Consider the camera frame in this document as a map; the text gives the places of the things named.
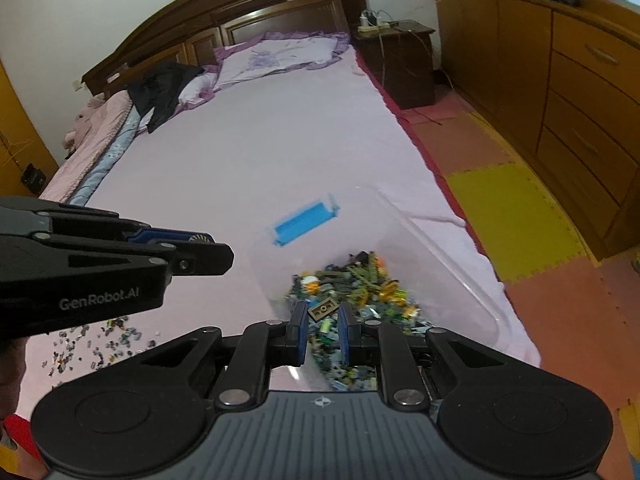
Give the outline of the person's left hand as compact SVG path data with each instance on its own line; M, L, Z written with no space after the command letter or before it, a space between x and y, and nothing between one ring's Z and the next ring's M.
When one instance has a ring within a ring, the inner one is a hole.
M26 372L27 338L12 341L1 351L0 419L15 413L20 400L21 384Z

